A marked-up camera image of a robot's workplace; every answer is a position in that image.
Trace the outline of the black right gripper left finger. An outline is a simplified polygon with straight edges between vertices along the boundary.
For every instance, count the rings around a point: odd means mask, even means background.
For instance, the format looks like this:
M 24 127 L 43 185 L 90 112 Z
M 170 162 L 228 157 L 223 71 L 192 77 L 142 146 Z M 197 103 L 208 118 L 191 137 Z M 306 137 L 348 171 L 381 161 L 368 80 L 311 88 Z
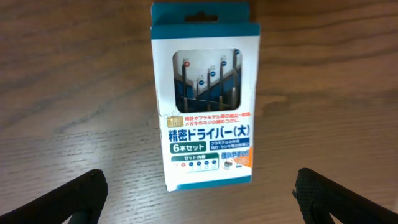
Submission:
M 103 171 L 92 169 L 1 215 L 1 223 L 98 223 L 107 196 Z

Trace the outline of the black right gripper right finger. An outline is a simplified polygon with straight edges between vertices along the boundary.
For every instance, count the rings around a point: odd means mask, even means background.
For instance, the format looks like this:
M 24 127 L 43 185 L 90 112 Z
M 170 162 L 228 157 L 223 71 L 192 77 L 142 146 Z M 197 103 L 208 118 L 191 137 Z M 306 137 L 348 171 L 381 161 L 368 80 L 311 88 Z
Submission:
M 397 224 L 397 214 L 309 169 L 298 170 L 293 196 L 306 224 Z

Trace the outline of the blue white screw box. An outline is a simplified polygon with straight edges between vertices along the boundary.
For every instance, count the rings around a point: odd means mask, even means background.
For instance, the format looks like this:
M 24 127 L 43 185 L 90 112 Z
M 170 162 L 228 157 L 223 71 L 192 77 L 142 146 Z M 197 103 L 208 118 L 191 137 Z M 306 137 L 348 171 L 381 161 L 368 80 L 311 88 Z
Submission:
M 261 27 L 249 4 L 157 2 L 151 18 L 166 189 L 250 182 Z

